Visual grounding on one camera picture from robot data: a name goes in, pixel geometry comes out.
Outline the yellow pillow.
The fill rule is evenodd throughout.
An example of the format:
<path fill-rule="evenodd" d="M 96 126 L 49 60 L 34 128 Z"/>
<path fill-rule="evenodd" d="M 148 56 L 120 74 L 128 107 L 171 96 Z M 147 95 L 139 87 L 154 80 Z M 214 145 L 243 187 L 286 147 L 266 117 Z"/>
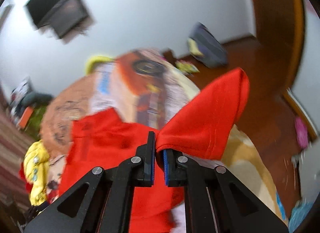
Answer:
<path fill-rule="evenodd" d="M 98 67 L 101 64 L 113 62 L 113 58 L 101 56 L 101 55 L 95 55 L 93 57 L 90 57 L 87 62 L 85 63 L 85 75 L 90 75 L 96 67 Z"/>

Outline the dark blue backpack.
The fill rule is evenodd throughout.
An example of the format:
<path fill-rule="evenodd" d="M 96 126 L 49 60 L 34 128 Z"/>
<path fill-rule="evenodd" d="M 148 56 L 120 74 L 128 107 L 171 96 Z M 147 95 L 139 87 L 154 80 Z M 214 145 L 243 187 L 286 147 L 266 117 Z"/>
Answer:
<path fill-rule="evenodd" d="M 187 45 L 189 53 L 210 69 L 228 64 L 227 51 L 200 22 L 191 31 Z"/>

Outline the beige fleece blanket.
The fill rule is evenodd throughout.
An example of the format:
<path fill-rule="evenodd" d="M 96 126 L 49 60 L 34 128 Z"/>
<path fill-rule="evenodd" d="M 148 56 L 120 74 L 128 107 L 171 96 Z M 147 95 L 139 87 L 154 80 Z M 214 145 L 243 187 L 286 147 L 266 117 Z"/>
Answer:
<path fill-rule="evenodd" d="M 221 161 L 286 225 L 288 219 L 276 185 L 255 145 L 236 125 L 230 131 Z"/>

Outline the printed newspaper car bedspread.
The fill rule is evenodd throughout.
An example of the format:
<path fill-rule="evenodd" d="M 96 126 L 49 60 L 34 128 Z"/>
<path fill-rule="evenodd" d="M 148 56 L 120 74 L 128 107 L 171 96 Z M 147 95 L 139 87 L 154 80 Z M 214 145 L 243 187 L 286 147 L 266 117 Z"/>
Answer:
<path fill-rule="evenodd" d="M 63 90 L 47 108 L 40 135 L 51 156 L 68 153 L 73 121 L 114 108 L 124 122 L 159 129 L 200 91 L 155 49 L 101 60 L 93 73 Z"/>

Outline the orange box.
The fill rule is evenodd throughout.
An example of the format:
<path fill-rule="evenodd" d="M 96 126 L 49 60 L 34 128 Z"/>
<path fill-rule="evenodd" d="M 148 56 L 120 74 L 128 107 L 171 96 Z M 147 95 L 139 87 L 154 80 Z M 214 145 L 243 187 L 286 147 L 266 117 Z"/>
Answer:
<path fill-rule="evenodd" d="M 21 118 L 20 118 L 20 120 L 19 120 L 19 122 L 17 124 L 19 128 L 21 128 L 21 129 L 25 128 L 25 126 L 27 125 L 31 115 L 33 114 L 33 111 L 34 111 L 33 107 L 27 107 L 24 110 L 24 112 L 23 112 L 23 114 L 22 114 L 22 116 L 21 116 Z"/>

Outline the red sweatshirt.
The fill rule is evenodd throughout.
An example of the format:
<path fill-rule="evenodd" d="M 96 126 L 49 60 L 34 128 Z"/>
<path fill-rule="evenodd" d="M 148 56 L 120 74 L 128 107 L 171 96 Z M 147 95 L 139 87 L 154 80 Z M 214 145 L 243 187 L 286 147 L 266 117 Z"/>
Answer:
<path fill-rule="evenodd" d="M 113 108 L 75 121 L 60 196 L 94 167 L 111 169 L 135 156 L 148 133 L 154 132 L 154 184 L 135 187 L 129 232 L 169 232 L 174 226 L 170 212 L 183 201 L 184 193 L 181 187 L 166 185 L 161 153 L 173 149 L 202 159 L 221 159 L 248 94 L 248 77 L 237 68 L 208 84 L 159 130 L 126 123 Z"/>

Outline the yellow cartoon pajama garment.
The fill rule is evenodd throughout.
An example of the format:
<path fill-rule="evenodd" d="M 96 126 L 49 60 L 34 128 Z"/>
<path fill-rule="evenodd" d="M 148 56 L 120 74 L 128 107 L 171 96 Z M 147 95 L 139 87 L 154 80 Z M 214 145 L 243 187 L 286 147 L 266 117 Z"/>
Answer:
<path fill-rule="evenodd" d="M 23 171 L 27 183 L 32 185 L 29 193 L 32 206 L 39 206 L 47 200 L 49 159 L 49 153 L 42 140 L 34 142 L 24 156 Z"/>

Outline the pink croc shoe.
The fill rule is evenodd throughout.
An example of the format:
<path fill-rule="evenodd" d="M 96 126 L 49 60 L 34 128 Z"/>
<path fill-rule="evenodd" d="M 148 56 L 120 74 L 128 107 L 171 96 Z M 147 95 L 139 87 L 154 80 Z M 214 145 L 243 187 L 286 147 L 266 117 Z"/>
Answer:
<path fill-rule="evenodd" d="M 308 139 L 308 129 L 300 117 L 295 119 L 295 130 L 297 142 L 301 149 L 308 148 L 309 139 Z"/>

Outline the dark green cushion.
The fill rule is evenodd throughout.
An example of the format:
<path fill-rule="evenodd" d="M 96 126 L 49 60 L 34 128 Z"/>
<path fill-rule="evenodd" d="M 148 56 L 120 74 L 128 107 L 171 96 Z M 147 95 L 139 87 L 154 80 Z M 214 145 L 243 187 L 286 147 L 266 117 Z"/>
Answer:
<path fill-rule="evenodd" d="M 47 104 L 50 103 L 53 96 L 50 94 L 43 94 L 32 91 L 24 96 L 21 100 L 21 106 L 29 107 L 33 104 Z"/>

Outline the wooden door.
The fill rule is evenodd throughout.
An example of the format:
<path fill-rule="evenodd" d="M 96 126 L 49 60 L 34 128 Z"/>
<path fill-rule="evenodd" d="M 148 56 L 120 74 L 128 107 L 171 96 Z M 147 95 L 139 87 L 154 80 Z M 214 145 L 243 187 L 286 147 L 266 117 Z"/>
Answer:
<path fill-rule="evenodd" d="M 285 89 L 293 86 L 304 46 L 305 14 L 303 0 L 253 0 L 256 35 L 274 48 L 289 64 Z"/>

